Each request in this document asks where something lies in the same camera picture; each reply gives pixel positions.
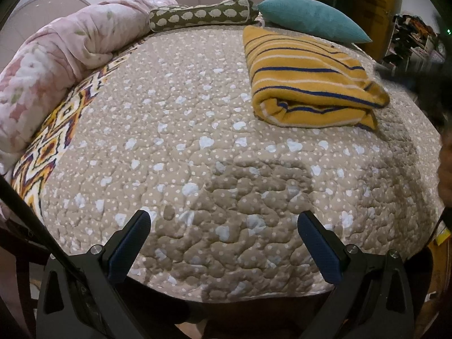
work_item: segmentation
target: striped blanket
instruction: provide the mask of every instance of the striped blanket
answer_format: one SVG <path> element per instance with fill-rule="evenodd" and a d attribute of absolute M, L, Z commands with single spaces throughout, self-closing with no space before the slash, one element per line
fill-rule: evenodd
<path fill-rule="evenodd" d="M 310 37 L 243 32 L 256 115 L 282 127 L 358 125 L 376 130 L 388 94 L 354 58 Z"/>

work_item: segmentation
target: pink comforter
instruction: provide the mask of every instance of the pink comforter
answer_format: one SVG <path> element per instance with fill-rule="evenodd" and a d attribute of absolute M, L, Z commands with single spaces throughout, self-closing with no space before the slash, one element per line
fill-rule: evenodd
<path fill-rule="evenodd" d="M 151 9 L 175 0 L 116 0 L 58 18 L 29 37 L 0 74 L 0 174 L 75 83 L 149 33 Z"/>

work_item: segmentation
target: hand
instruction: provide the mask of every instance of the hand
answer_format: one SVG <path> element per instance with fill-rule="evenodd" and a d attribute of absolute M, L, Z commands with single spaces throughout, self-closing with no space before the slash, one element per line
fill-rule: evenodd
<path fill-rule="evenodd" d="M 438 194 L 445 206 L 452 207 L 452 131 L 441 136 Z"/>

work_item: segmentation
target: wooden door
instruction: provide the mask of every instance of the wooden door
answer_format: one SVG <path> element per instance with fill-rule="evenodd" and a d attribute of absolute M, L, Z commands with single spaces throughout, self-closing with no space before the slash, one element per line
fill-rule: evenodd
<path fill-rule="evenodd" d="M 372 43 L 359 45 L 376 61 L 383 58 L 392 27 L 395 0 L 355 0 L 352 19 L 369 35 Z"/>

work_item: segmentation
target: blue gripper pad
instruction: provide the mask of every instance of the blue gripper pad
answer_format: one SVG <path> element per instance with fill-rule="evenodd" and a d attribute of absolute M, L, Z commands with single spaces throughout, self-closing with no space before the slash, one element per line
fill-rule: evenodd
<path fill-rule="evenodd" d="M 314 262 L 320 270 L 324 280 L 330 284 L 339 284 L 342 280 L 342 262 L 333 248 L 344 248 L 333 231 L 328 231 L 311 212 L 302 212 L 297 221 L 298 233 Z"/>
<path fill-rule="evenodd" d="M 144 210 L 138 210 L 124 228 L 115 232 L 107 242 L 106 252 L 110 250 L 108 249 L 109 242 L 113 244 L 114 248 L 111 255 L 105 255 L 108 258 L 107 278 L 112 285 L 124 281 L 150 232 L 151 218 L 149 214 Z"/>

